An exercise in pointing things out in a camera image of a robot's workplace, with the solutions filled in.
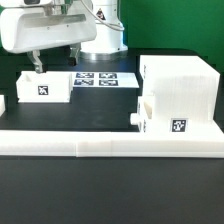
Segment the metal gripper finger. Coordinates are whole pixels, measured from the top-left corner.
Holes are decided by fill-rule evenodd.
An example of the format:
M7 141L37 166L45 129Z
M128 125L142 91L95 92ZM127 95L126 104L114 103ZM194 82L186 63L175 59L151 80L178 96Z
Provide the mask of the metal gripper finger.
M40 60L40 51L34 50L27 53L28 58L31 60L35 67L35 72L40 74L43 72L43 63Z
M78 63L78 58L81 50L81 44L76 43L69 46L69 56L68 56L68 64L70 66L76 66Z

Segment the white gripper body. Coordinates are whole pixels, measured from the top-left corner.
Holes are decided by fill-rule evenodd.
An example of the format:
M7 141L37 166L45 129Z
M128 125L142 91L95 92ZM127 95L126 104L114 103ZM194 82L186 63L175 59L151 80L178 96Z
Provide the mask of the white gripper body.
M3 48L24 53L94 40L91 0L0 0Z

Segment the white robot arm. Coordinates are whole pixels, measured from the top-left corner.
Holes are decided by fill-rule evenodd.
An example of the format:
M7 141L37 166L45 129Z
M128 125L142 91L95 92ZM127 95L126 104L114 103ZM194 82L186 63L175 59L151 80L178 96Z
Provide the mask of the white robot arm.
M92 0L0 0L0 40L9 53L26 53L37 74L43 72L40 51L78 45L97 37L97 26L123 32L93 13Z

